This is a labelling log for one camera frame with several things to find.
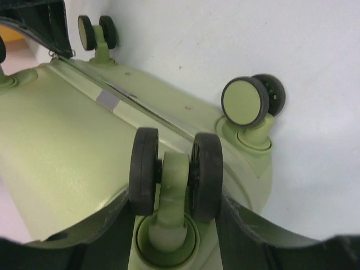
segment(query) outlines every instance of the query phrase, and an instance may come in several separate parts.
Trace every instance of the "caster wheel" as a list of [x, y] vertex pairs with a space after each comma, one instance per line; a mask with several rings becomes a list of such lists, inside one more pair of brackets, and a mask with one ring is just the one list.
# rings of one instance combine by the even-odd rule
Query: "caster wheel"
[[216, 134], [196, 134], [188, 181], [191, 216], [201, 222], [212, 221], [220, 210], [223, 186], [223, 154]]
[[276, 116], [280, 113], [280, 111], [284, 108], [286, 94], [284, 86], [281, 81], [277, 79], [275, 76], [270, 74], [257, 74], [254, 75], [253, 78], [259, 80], [262, 84], [264, 84], [268, 95], [269, 95], [269, 110], [273, 116]]
[[0, 64], [5, 61], [5, 58], [6, 58], [6, 47], [4, 40], [0, 36]]
[[229, 121], [240, 127], [253, 127], [265, 118], [269, 110], [269, 95], [259, 80], [238, 77], [225, 86], [221, 107]]
[[88, 16], [78, 17], [80, 40], [85, 51], [92, 51], [96, 47], [95, 32]]
[[99, 24], [103, 31], [103, 37], [107, 43], [108, 48], [114, 49], [116, 47], [116, 31], [115, 24], [110, 16], [101, 16]]
[[158, 159], [159, 132], [155, 128], [139, 128], [130, 161], [129, 202], [135, 215], [154, 212], [156, 183], [161, 178]]

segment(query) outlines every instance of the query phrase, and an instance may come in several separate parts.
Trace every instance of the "white surface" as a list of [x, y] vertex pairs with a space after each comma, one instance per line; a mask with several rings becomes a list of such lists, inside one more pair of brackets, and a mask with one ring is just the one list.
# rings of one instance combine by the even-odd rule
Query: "white surface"
[[[360, 2], [66, 0], [77, 16], [114, 19], [121, 63], [219, 105], [232, 78], [279, 77], [287, 104], [272, 132], [274, 185], [263, 215], [322, 239], [360, 233]], [[37, 59], [48, 59], [38, 50]]]
[[[13, 74], [19, 70], [32, 68], [38, 63], [24, 40], [6, 43], [7, 57], [1, 65], [5, 74]], [[6, 186], [1, 180], [0, 172], [0, 237], [7, 237], [20, 242], [31, 240], [14, 202]]]

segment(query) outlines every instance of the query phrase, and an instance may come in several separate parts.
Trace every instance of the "black wheel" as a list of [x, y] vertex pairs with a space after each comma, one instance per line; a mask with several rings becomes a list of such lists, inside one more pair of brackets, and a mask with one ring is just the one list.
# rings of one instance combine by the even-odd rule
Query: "black wheel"
[[114, 49], [116, 47], [116, 27], [110, 16], [101, 16], [99, 19], [99, 24], [103, 31], [103, 37], [107, 43], [109, 49]]
[[221, 107], [227, 119], [240, 127], [259, 124], [269, 109], [265, 86], [252, 77], [238, 77], [225, 86]]
[[4, 40], [0, 36], [0, 64], [5, 61], [5, 58], [6, 58], [6, 47]]
[[80, 40], [85, 51], [92, 51], [96, 47], [96, 39], [94, 28], [92, 27], [90, 18], [86, 15], [78, 17], [78, 28]]
[[139, 128], [134, 139], [129, 173], [129, 202], [135, 215], [152, 215], [154, 212], [156, 183], [161, 177], [158, 150], [158, 130]]
[[273, 75], [270, 74], [257, 74], [253, 78], [259, 80], [264, 84], [268, 95], [269, 95], [269, 110], [268, 112], [276, 116], [284, 108], [286, 93], [285, 88], [282, 85], [281, 81]]
[[223, 185], [223, 154], [216, 134], [196, 134], [188, 181], [191, 216], [201, 222], [212, 221], [220, 210]]

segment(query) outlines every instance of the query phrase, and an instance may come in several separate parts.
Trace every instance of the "suitcase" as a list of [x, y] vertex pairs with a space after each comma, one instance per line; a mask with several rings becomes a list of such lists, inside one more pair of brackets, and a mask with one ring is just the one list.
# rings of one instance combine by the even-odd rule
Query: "suitcase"
[[359, 266], [358, 236], [318, 242], [259, 216], [272, 185], [268, 133], [285, 103], [277, 78], [231, 80], [220, 109], [117, 64], [110, 17], [79, 16], [94, 57], [75, 60], [63, 1], [11, 2], [0, 4], [3, 24], [52, 60], [0, 73], [2, 178], [35, 240], [3, 238], [0, 269]]

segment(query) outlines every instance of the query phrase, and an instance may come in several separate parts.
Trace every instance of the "black plastic part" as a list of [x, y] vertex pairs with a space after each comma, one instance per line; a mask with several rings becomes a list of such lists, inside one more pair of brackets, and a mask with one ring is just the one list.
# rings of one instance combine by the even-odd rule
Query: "black plastic part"
[[224, 270], [358, 270], [360, 236], [317, 241], [260, 217], [224, 193], [215, 218]]
[[2, 64], [6, 59], [6, 47], [4, 40], [0, 36], [0, 64]]
[[108, 206], [46, 241], [20, 244], [1, 238], [0, 269], [126, 270], [134, 223], [126, 189]]
[[136, 132], [130, 161], [129, 200], [135, 215], [152, 215], [156, 184], [160, 182], [161, 162], [158, 159], [159, 131], [139, 128]]
[[85, 36], [86, 36], [86, 40], [84, 40], [83, 38], [81, 38], [80, 35], [81, 44], [83, 45], [85, 51], [92, 51], [96, 47], [96, 38], [90, 18], [86, 15], [80, 15], [78, 17], [78, 25], [80, 24], [80, 22], [84, 25]]
[[210, 222], [218, 214], [223, 185], [223, 154], [219, 137], [198, 133], [192, 145], [189, 171], [190, 213], [193, 219]]
[[110, 16], [101, 16], [99, 24], [103, 31], [103, 37], [107, 43], [107, 47], [112, 50], [116, 47], [118, 32], [116, 31], [115, 24]]
[[[232, 84], [232, 83], [234, 83], [236, 81], [239, 81], [239, 80], [251, 83], [254, 86], [254, 88], [258, 91], [259, 98], [260, 98], [259, 114], [257, 115], [257, 117], [251, 123], [245, 124], [245, 125], [233, 121], [233, 119], [231, 119], [229, 117], [229, 115], [226, 113], [226, 109], [225, 109], [225, 106], [224, 106], [224, 95], [225, 95], [226, 89], [230, 86], [230, 84]], [[265, 86], [259, 80], [255, 79], [255, 78], [252, 78], [252, 77], [248, 77], [248, 76], [237, 77], [235, 79], [232, 79], [230, 82], [228, 82], [225, 85], [224, 90], [223, 90], [223, 92], [221, 94], [221, 107], [222, 107], [222, 110], [224, 112], [224, 115], [226, 116], [226, 118], [230, 122], [232, 122], [233, 124], [238, 125], [239, 127], [250, 128], [250, 127], [256, 126], [257, 124], [259, 124], [265, 118], [266, 113], [269, 110], [269, 95], [267, 94], [267, 90], [266, 90]]]
[[273, 116], [278, 115], [284, 108], [286, 101], [285, 88], [281, 81], [270, 74], [257, 74], [253, 78], [264, 84], [268, 92], [270, 103], [268, 112]]
[[0, 25], [65, 58], [73, 56], [63, 0], [1, 0]]

